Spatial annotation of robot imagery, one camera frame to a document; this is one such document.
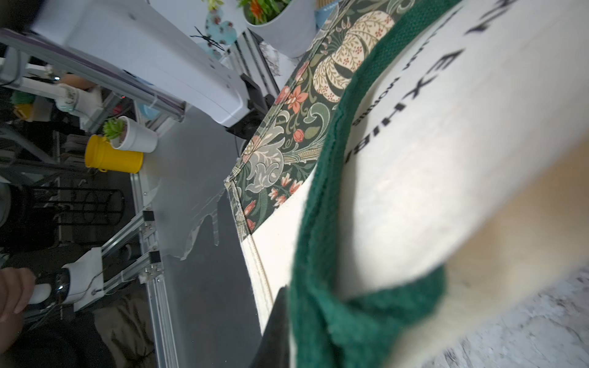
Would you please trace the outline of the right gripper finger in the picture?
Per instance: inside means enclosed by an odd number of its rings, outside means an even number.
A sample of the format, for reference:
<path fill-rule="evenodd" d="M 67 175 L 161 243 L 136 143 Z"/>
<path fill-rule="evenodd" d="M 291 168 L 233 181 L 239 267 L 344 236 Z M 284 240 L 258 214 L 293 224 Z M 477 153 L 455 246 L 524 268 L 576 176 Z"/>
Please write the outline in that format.
<path fill-rule="evenodd" d="M 288 288 L 279 290 L 259 345 L 259 367 L 290 367 Z"/>

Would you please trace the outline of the cream bag green handles floral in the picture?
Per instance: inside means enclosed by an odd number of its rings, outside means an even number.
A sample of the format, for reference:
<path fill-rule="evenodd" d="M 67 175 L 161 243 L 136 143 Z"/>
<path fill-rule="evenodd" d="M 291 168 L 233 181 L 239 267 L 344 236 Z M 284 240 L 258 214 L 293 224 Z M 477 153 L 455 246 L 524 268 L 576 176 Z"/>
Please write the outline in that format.
<path fill-rule="evenodd" d="M 342 1 L 225 182 L 290 367 L 417 367 L 588 264 L 586 1 Z"/>

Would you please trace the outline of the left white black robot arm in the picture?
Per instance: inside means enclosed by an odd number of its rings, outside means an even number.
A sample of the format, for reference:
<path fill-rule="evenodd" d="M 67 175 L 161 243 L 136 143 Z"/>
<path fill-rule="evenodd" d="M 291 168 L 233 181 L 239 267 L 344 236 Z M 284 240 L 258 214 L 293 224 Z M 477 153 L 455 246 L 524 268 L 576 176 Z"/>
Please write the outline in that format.
<path fill-rule="evenodd" d="M 268 113 L 254 81 L 209 55 L 146 1 L 44 1 L 32 31 L 146 81 L 244 140 Z"/>

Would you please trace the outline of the person's hand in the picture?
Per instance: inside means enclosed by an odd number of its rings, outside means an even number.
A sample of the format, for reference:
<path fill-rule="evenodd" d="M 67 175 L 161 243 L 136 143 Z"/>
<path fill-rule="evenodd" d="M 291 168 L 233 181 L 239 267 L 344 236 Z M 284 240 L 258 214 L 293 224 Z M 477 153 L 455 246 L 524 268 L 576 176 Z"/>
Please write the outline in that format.
<path fill-rule="evenodd" d="M 21 334 L 24 317 L 35 290 L 36 277 L 29 268 L 1 269 L 1 354 L 4 354 Z"/>

